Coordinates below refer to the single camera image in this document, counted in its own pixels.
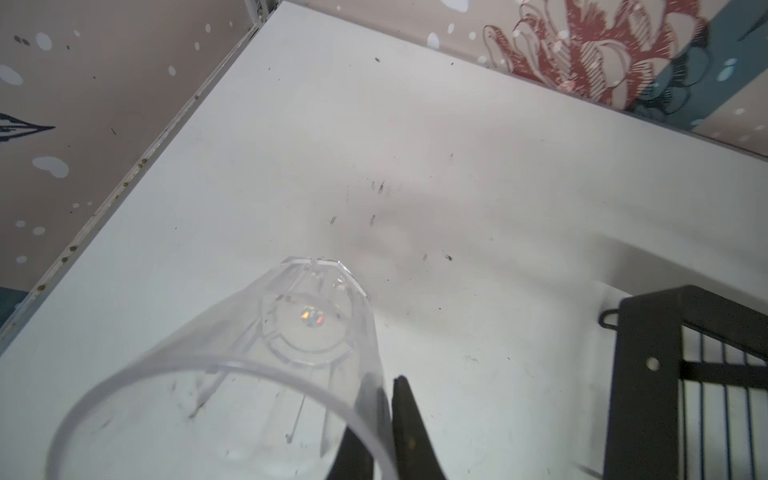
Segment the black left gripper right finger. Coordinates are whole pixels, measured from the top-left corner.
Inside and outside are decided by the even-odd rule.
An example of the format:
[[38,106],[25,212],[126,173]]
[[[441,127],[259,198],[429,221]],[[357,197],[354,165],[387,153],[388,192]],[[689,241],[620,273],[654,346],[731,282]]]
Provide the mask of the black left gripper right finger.
[[393,383],[392,430],[400,479],[446,480],[405,376]]

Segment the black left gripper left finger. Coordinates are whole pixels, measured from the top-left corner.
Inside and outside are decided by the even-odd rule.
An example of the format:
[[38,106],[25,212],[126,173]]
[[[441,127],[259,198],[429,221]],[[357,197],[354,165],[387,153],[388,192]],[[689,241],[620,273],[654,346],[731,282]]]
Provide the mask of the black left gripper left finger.
[[[390,444],[390,413],[386,394],[382,387],[375,390],[361,388],[355,408],[368,420],[374,421],[375,433],[385,444]],[[326,476],[327,480],[355,479],[372,480],[375,458],[352,429],[347,427],[341,440],[336,458]]]

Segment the clear plastic cup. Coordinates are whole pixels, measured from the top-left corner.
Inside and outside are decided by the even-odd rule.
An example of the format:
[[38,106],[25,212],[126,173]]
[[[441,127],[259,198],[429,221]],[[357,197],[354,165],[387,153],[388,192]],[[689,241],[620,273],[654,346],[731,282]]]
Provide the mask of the clear plastic cup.
[[397,477],[355,408],[385,379],[369,297],[337,260],[290,257],[88,391],[49,479],[326,479],[344,431]]

